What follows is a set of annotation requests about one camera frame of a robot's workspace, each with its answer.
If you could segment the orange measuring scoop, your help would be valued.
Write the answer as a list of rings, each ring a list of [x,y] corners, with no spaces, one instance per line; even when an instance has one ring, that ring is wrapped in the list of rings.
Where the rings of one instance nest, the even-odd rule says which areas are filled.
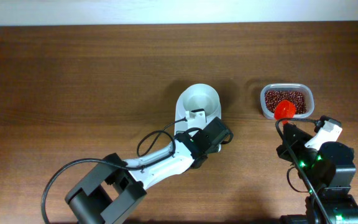
[[[274,111],[274,118],[280,120],[283,118],[293,118],[296,113],[295,105],[288,100],[279,102]]]

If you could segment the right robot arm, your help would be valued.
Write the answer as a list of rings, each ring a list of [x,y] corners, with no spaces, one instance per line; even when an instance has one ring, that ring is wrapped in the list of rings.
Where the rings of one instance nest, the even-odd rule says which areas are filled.
[[[280,223],[358,223],[358,204],[349,193],[356,174],[354,150],[338,142],[342,124],[329,117],[311,120],[312,136],[295,125],[295,118],[275,123],[282,139],[279,158],[291,162],[306,187],[306,213],[283,215]]]

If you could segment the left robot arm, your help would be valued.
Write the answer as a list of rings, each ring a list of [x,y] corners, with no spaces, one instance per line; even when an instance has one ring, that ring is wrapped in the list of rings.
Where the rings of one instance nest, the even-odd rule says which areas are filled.
[[[106,156],[65,196],[78,223],[123,223],[160,181],[197,169],[208,154],[233,139],[218,117],[205,128],[190,128],[171,138],[163,149],[137,159]]]

